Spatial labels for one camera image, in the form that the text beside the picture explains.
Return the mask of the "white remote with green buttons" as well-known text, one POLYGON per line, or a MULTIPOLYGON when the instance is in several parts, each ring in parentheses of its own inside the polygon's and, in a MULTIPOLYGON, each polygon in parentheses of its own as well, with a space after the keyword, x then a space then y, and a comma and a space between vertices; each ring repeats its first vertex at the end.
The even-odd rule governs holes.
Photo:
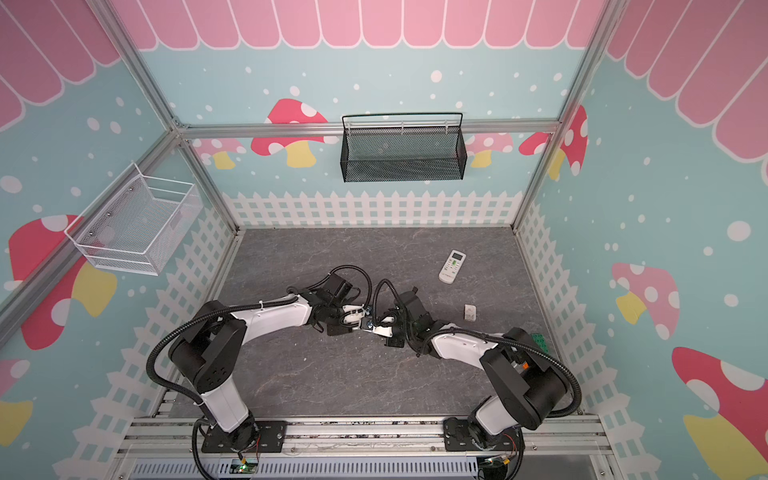
POLYGON ((361 318, 359 321, 353 320, 352 322, 344 322, 343 320, 342 324, 345 327, 350 328, 352 330, 362 330, 361 323, 368 319, 373 319, 373 318, 367 313, 367 315, 364 318, 361 318))

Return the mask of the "white battery cover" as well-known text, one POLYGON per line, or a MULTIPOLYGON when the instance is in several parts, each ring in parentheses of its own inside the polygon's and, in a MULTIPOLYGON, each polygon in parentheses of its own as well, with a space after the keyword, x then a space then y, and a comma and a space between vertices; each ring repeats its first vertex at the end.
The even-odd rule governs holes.
POLYGON ((469 322, 477 320, 477 308, 474 305, 466 304, 464 306, 464 319, 469 322))

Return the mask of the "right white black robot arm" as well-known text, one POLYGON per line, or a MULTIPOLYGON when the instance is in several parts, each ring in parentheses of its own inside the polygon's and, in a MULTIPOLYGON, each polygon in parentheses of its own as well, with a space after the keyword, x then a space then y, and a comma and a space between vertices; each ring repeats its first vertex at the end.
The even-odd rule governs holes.
POLYGON ((366 326, 385 327, 397 347, 418 356, 454 360, 482 370, 494 394, 464 420, 445 421, 448 446, 496 450, 523 449, 522 429, 535 430, 548 418, 567 417, 580 408, 582 389, 576 376, 542 350, 527 331, 514 327, 488 334, 436 321, 418 291, 400 294, 388 279, 370 289, 366 326))

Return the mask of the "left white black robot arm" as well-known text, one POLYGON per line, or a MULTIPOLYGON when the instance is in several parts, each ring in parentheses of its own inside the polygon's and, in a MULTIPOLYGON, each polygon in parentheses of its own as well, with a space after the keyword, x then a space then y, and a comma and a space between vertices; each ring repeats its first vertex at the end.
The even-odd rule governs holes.
POLYGON ((198 424, 221 435, 224 448, 253 449, 261 440, 260 427, 234 380, 242 347, 293 327, 351 331, 368 313, 372 297, 370 275, 358 266, 340 265, 314 284, 289 287, 277 299, 234 306, 209 301, 154 346, 146 374, 192 400, 202 411, 198 424))

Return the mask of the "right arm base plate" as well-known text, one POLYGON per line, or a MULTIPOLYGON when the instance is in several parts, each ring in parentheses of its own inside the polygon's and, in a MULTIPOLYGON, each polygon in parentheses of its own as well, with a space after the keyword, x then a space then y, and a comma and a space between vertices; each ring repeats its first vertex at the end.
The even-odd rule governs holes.
POLYGON ((512 426, 500 433, 488 433, 477 421, 448 417, 443 421, 443 440, 449 452, 520 452, 525 450, 522 431, 512 426))

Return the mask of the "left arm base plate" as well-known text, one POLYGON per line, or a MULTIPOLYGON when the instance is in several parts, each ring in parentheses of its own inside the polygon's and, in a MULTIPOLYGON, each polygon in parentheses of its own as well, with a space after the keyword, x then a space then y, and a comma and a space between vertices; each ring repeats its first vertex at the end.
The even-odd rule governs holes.
POLYGON ((203 453, 280 453, 286 439, 286 421, 246 420, 232 432, 219 426, 204 434, 203 453))

